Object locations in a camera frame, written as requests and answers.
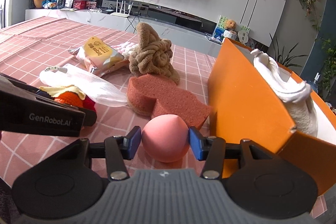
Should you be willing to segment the hanging green vine plant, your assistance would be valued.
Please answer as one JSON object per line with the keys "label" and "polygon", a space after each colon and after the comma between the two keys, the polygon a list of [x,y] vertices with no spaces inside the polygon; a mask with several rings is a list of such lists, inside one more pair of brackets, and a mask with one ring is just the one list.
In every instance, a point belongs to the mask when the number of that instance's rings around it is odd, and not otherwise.
{"label": "hanging green vine plant", "polygon": [[316,32],[301,77],[308,82],[319,72],[318,94],[325,99],[335,85],[335,0],[326,0],[323,15],[315,8],[315,0],[299,0],[299,3]]}

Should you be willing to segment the white wifi router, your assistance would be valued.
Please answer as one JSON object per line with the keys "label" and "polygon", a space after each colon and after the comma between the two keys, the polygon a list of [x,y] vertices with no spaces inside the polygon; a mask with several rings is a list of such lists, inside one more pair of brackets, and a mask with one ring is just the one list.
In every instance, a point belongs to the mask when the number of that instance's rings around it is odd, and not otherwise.
{"label": "white wifi router", "polygon": [[122,18],[128,18],[130,16],[131,9],[133,8],[133,2],[127,5],[126,1],[116,1],[115,11],[112,12],[113,16]]}

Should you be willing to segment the white tv console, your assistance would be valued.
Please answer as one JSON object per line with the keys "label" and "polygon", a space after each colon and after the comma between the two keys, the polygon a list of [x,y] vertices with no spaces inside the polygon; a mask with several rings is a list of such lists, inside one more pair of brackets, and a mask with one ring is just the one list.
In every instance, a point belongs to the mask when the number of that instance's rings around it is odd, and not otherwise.
{"label": "white tv console", "polygon": [[119,31],[135,33],[138,22],[150,24],[161,38],[169,39],[177,46],[182,46],[190,50],[205,53],[212,57],[217,57],[221,45],[209,41],[205,34],[195,32],[187,28],[155,21],[140,16],[130,16],[122,18],[119,16],[104,13],[89,12],[86,10],[66,11],[66,10],[47,10],[47,9],[27,9],[25,19],[34,19],[41,16],[53,18],[66,18],[75,22],[90,24],[99,27],[111,28]]}

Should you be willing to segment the yellow snack packet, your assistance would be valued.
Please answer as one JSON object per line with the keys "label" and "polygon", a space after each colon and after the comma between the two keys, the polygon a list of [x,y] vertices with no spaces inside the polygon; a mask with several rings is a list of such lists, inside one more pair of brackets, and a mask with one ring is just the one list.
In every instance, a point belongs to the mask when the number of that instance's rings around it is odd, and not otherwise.
{"label": "yellow snack packet", "polygon": [[128,59],[96,36],[89,38],[83,46],[68,52],[76,57],[89,73],[98,77],[129,65]]}

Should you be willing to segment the pink foam ball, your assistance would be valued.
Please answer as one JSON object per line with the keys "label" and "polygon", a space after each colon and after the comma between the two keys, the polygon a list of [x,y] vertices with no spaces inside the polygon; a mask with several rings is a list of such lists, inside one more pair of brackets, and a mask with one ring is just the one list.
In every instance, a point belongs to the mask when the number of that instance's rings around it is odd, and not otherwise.
{"label": "pink foam ball", "polygon": [[141,140],[145,152],[156,161],[175,162],[189,149],[189,128],[177,115],[160,115],[147,122]]}

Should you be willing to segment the orange cardboard box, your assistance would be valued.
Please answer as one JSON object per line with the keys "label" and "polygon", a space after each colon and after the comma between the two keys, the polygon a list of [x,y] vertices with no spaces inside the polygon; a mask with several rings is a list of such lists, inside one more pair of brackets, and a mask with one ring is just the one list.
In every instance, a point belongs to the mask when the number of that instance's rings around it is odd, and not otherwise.
{"label": "orange cardboard box", "polygon": [[239,143],[251,139],[314,178],[318,193],[335,184],[335,114],[311,93],[318,115],[318,135],[296,130],[280,99],[254,68],[245,46],[222,43],[207,89],[211,106],[210,134]]}

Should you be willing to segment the tan knotted plush cushion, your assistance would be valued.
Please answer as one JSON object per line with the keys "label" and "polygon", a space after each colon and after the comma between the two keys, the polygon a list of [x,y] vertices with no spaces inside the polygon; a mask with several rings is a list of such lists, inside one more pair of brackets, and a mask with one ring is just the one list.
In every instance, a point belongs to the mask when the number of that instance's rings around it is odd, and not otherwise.
{"label": "tan knotted plush cushion", "polygon": [[129,57],[131,73],[140,77],[147,74],[165,76],[179,84],[180,76],[170,61],[173,57],[171,41],[161,39],[154,28],[145,23],[137,24],[138,46]]}

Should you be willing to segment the orange red crochet toy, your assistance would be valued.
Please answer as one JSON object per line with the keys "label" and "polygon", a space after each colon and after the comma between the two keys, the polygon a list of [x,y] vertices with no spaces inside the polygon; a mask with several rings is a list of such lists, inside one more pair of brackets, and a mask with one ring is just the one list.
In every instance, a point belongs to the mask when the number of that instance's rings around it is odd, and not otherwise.
{"label": "orange red crochet toy", "polygon": [[95,102],[74,85],[61,87],[40,86],[39,89],[51,96],[55,102],[96,112]]}

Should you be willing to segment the teddy bear figure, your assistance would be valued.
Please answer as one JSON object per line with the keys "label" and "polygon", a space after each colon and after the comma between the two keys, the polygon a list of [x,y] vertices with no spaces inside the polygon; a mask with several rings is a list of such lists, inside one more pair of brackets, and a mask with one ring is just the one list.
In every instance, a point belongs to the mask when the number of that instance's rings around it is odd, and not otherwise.
{"label": "teddy bear figure", "polygon": [[227,19],[224,22],[224,38],[229,38],[232,40],[235,40],[237,38],[237,32],[236,32],[236,22],[232,19]]}

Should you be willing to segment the white towel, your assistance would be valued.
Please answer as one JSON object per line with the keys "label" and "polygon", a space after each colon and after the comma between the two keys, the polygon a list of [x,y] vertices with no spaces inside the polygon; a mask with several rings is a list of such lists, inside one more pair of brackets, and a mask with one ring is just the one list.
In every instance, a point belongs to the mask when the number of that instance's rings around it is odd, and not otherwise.
{"label": "white towel", "polygon": [[295,122],[300,132],[316,137],[318,134],[318,119],[311,98],[311,86],[301,83],[285,82],[280,76],[278,63],[268,54],[255,49],[251,51],[253,65],[268,83],[276,96],[282,101],[287,112]]}

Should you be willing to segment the green potted floor plant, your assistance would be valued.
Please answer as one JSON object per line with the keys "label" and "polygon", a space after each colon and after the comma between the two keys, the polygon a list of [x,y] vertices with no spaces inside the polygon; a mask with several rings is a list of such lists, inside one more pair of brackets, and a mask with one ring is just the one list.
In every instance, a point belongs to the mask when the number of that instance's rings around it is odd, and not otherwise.
{"label": "green potted floor plant", "polygon": [[293,51],[298,47],[299,43],[295,43],[287,52],[285,46],[280,46],[276,35],[270,36],[270,47],[268,53],[277,63],[286,68],[302,68],[303,65],[295,63],[297,59],[307,57],[305,54],[295,55]]}

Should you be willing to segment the blue water jug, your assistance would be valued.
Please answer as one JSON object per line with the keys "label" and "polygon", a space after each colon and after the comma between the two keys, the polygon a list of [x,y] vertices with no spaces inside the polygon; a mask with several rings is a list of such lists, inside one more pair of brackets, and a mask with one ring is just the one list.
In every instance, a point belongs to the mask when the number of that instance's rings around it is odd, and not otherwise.
{"label": "blue water jug", "polygon": [[318,93],[318,80],[320,75],[321,74],[317,72],[314,79],[307,82],[316,93]]}

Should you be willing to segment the clear plastic bag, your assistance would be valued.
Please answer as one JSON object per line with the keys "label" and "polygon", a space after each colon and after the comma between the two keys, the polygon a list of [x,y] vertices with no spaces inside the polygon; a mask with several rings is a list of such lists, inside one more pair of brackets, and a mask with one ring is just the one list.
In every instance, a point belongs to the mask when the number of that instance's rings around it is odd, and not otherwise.
{"label": "clear plastic bag", "polygon": [[125,93],[108,81],[71,64],[65,64],[62,67],[47,67],[39,73],[39,79],[41,83],[51,87],[74,85],[97,104],[108,107],[127,105]]}

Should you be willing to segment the pink sponge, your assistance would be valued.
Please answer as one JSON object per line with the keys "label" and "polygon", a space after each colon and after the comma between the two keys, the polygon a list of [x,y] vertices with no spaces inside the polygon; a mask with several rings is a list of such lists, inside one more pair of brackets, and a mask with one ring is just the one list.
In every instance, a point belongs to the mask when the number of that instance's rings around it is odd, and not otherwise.
{"label": "pink sponge", "polygon": [[191,92],[177,87],[174,81],[159,75],[131,77],[127,87],[127,102],[137,113],[150,118],[174,114],[190,127],[201,129],[211,113]]}

